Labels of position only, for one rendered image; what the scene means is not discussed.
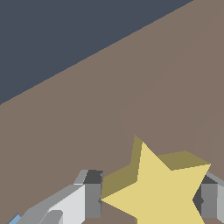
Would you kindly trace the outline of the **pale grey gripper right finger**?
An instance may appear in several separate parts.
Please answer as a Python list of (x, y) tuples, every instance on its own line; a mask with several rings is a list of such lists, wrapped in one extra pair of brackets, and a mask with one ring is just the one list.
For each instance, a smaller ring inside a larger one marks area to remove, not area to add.
[(202, 218), (216, 218), (224, 224), (224, 180), (208, 171), (192, 201)]

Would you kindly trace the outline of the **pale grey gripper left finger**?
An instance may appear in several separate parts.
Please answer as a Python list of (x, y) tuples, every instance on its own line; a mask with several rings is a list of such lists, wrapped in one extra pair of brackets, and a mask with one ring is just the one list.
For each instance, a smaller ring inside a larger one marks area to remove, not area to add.
[(103, 171), (81, 170), (72, 185), (29, 208), (17, 224), (82, 224), (102, 215)]

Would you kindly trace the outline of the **yellow star block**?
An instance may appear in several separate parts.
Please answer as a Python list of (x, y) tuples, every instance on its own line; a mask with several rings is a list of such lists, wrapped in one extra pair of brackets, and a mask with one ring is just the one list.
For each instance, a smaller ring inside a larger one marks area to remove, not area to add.
[(186, 150), (157, 156), (135, 137), (130, 164), (103, 179), (101, 200), (136, 224), (205, 224), (193, 197), (210, 166)]

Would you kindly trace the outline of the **light blue block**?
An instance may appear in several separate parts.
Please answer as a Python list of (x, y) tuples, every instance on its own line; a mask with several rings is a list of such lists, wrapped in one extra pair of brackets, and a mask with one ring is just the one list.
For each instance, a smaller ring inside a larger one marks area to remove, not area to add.
[(17, 213), (7, 224), (17, 224), (21, 217), (22, 216)]

